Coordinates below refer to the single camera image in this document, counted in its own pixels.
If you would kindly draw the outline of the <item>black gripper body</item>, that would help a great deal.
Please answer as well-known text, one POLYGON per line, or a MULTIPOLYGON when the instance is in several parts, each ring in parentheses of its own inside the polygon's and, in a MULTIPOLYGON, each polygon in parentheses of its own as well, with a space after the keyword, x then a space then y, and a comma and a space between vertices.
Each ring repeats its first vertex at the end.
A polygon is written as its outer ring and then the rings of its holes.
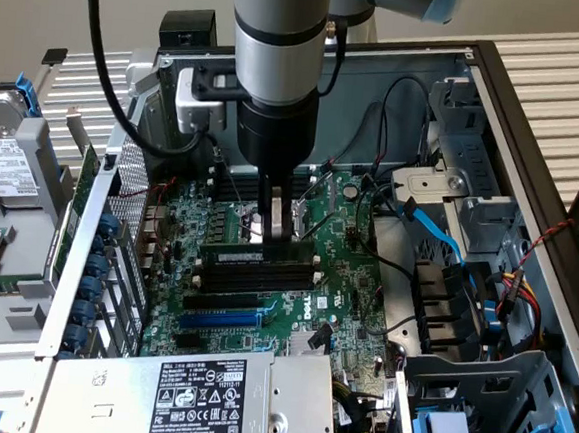
POLYGON ((319 103, 318 97, 288 106, 237 103, 240 152, 271 186, 287 186, 294 169, 312 153, 319 103))

